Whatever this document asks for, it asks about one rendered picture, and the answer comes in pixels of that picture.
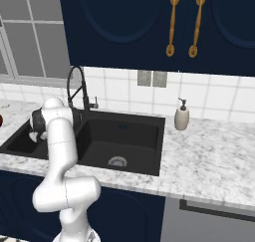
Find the grey wall socket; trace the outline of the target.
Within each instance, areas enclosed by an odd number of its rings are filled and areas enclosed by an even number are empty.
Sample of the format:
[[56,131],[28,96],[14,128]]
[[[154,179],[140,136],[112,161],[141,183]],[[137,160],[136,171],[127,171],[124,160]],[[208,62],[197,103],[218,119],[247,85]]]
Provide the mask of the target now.
[[151,84],[151,71],[138,70],[137,84],[143,87],[149,87]]
[[152,85],[158,88],[165,88],[167,82],[167,72],[154,71]]

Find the black kitchen sink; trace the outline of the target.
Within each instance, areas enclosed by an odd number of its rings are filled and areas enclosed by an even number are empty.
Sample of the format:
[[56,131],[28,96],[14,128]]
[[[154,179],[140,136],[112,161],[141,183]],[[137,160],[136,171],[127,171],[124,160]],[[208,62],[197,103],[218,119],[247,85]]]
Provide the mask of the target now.
[[[159,175],[164,118],[71,110],[78,152],[76,164]],[[26,121],[0,145],[0,152],[49,160],[44,127],[42,118],[37,130],[32,129],[30,120]],[[41,140],[34,142],[30,131],[36,131]]]

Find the beige soap dispenser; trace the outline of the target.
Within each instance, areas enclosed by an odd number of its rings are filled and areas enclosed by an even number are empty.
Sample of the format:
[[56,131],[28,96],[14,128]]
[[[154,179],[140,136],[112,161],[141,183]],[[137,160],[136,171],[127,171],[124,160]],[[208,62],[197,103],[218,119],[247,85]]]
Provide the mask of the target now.
[[181,106],[175,111],[174,126],[177,130],[186,130],[189,123],[189,109],[186,100],[181,99]]

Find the black spring tap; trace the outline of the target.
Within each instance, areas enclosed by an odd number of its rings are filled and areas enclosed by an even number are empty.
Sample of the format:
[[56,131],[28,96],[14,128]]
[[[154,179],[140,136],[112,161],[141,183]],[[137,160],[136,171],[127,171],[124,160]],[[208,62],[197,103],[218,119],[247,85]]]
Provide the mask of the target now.
[[[71,75],[73,74],[73,72],[76,69],[78,69],[80,71],[81,78],[82,78],[82,84],[75,91],[75,93],[73,95],[71,95],[71,92],[70,92]],[[83,69],[80,66],[73,66],[71,68],[71,70],[68,74],[68,78],[67,78],[67,96],[68,96],[68,105],[69,105],[70,108],[72,108],[74,106],[73,105],[73,98],[77,95],[77,93],[79,91],[83,91],[83,105],[84,105],[84,110],[86,112],[89,112],[91,109],[97,109],[99,107],[98,99],[95,99],[95,101],[93,103],[91,103],[90,100],[89,100],[89,96],[88,96],[88,92],[87,92],[87,84],[86,84]]]

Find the grey dishwasher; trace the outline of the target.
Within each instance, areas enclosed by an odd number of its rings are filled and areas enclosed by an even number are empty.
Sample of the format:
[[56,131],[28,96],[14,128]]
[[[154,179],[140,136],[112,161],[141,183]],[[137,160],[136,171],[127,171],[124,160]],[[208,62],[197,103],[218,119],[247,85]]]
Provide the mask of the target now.
[[[255,222],[180,210],[179,200],[165,199],[160,242],[255,242]],[[255,217],[255,211],[186,201],[190,206]]]

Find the navy wall cupboard door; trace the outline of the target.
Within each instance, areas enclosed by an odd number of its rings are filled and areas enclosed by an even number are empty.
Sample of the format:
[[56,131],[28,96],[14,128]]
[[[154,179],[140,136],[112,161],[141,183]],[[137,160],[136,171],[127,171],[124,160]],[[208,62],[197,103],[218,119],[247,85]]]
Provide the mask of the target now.
[[[182,48],[188,51],[198,6],[186,5]],[[188,73],[255,77],[255,0],[205,0],[197,55],[185,55],[180,70]]]
[[169,0],[60,0],[73,66],[177,71],[166,55]]

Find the navy base cupboard door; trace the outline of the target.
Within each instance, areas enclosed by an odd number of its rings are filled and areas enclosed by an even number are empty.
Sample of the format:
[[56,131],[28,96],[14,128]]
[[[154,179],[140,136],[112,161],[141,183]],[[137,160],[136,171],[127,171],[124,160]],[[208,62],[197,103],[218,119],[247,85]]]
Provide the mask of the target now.
[[164,203],[163,196],[103,187],[88,218],[101,242],[160,242]]
[[52,242],[61,231],[59,212],[40,213],[32,195],[43,181],[34,176],[0,171],[0,231],[28,242]]

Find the grey framed window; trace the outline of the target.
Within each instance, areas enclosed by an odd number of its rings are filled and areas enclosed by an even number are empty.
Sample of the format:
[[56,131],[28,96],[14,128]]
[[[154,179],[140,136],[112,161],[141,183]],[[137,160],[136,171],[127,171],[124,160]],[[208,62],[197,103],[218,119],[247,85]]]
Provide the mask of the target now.
[[70,62],[60,0],[0,0],[0,22],[16,83],[66,84]]

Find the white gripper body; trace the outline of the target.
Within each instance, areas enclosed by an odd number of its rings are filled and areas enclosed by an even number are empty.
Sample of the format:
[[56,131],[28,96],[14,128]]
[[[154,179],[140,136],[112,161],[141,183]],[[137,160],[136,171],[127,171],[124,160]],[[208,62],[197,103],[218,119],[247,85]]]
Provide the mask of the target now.
[[29,132],[29,137],[34,141],[34,142],[39,142],[41,138],[38,136],[38,133],[36,131],[30,131]]

